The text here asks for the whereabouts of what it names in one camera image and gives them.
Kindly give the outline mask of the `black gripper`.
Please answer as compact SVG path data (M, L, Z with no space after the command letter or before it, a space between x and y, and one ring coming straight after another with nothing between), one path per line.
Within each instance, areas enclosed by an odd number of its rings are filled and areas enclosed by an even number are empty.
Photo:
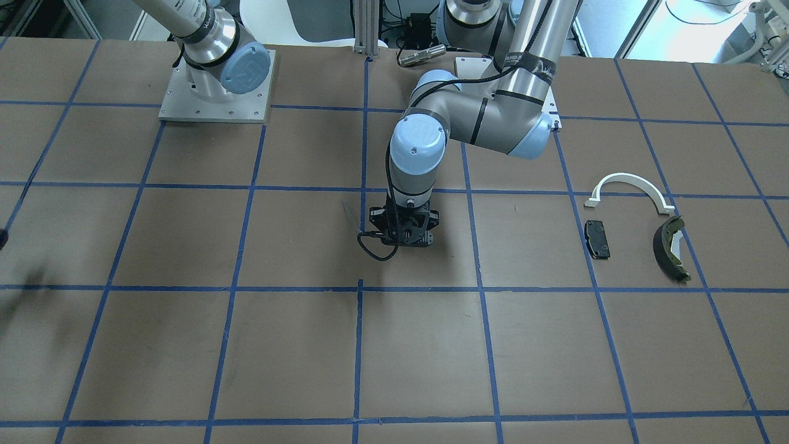
M370 208L369 221L377 228L373 236L385 245L428 247L434 241L431 230L440 224L440 212L430 204L417 208L386 204Z

